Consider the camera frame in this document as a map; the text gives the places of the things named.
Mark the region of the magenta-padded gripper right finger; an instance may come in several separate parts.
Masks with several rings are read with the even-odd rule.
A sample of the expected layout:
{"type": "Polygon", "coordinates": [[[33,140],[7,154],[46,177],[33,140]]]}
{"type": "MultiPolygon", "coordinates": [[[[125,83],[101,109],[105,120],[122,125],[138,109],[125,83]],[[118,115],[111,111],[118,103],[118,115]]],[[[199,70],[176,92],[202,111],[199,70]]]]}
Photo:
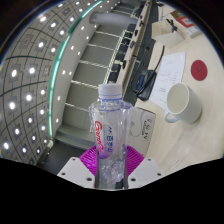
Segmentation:
{"type": "Polygon", "coordinates": [[[146,158],[131,146],[127,147],[126,173],[128,188],[140,188],[164,176],[152,158],[146,158]]]}

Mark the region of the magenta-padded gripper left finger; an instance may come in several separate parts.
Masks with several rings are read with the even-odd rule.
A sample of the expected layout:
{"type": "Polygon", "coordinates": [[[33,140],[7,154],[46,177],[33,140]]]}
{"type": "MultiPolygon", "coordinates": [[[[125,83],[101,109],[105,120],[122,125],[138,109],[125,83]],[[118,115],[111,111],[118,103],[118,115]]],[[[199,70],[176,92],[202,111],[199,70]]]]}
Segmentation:
{"type": "Polygon", "coordinates": [[[84,188],[93,188],[97,174],[97,151],[93,146],[80,157],[71,157],[58,176],[84,188]]]}

